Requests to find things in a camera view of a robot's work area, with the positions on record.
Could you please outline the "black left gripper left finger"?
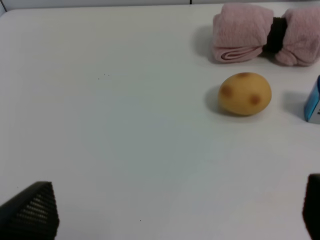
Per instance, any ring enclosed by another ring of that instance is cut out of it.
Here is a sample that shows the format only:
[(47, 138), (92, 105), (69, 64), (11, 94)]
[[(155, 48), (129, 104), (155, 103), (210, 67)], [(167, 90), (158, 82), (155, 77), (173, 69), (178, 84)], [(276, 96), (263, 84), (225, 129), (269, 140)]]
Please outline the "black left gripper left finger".
[(0, 206), (2, 240), (53, 240), (60, 219), (53, 185), (37, 181)]

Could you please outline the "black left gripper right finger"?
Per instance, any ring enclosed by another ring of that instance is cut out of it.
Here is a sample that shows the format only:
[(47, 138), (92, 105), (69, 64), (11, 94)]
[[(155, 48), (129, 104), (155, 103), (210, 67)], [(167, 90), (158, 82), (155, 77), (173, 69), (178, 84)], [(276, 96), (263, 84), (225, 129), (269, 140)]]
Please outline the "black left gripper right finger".
[(308, 176), (302, 217), (312, 240), (320, 240), (320, 174)]

